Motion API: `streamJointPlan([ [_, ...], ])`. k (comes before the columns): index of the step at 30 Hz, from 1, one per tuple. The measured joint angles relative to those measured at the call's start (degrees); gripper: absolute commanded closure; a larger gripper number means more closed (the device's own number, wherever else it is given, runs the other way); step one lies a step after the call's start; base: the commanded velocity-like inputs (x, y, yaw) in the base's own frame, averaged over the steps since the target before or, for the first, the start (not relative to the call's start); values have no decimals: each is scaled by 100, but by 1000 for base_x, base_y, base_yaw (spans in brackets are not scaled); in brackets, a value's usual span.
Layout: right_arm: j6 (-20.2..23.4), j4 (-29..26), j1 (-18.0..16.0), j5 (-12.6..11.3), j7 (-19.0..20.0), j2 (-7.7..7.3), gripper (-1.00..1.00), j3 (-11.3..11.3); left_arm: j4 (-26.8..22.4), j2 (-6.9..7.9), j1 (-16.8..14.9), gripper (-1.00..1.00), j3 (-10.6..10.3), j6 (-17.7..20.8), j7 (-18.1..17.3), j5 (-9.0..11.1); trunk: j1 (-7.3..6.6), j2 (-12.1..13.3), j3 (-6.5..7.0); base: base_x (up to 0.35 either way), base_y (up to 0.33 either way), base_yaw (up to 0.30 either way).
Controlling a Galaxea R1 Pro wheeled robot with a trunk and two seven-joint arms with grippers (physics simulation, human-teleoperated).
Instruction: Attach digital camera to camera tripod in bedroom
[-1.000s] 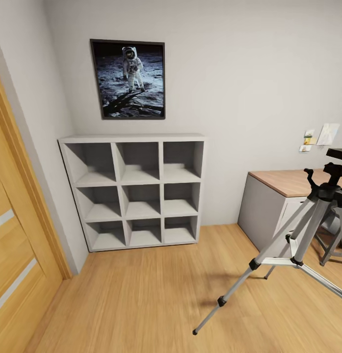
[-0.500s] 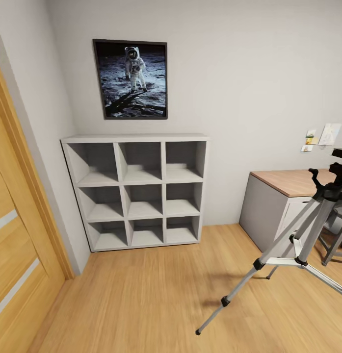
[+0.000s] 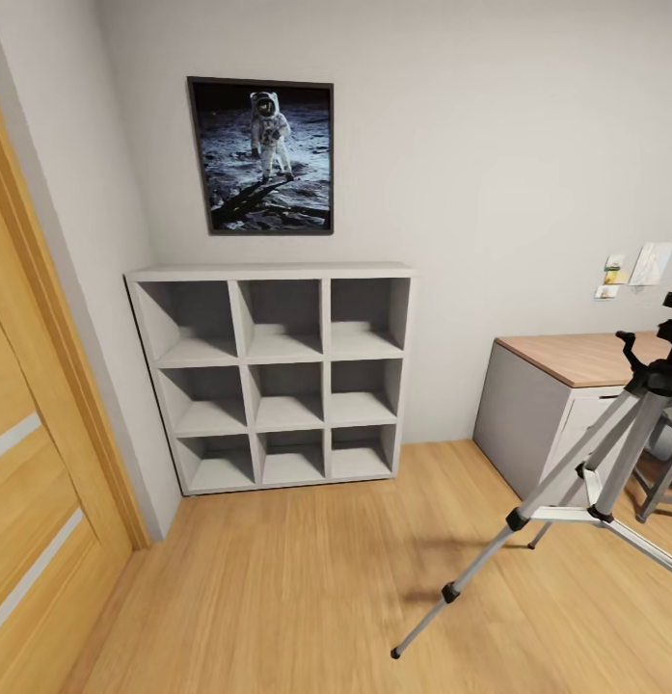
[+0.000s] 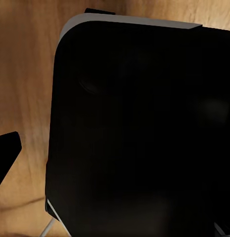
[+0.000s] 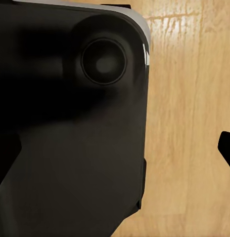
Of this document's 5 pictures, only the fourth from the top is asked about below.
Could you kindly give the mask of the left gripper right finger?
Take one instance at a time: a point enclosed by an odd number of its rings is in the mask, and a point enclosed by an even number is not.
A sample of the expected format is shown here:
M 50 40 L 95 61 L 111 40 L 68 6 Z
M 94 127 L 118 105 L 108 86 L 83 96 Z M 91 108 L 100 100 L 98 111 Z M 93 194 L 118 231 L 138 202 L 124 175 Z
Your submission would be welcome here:
M 223 131 L 218 142 L 218 150 L 230 166 L 230 132 Z

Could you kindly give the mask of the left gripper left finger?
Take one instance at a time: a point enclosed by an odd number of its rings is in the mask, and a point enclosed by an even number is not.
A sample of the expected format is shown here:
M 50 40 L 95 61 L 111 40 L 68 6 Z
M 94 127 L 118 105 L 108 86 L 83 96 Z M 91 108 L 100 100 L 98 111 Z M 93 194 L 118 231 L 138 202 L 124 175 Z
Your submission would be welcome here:
M 0 184 L 22 150 L 17 131 L 0 135 Z

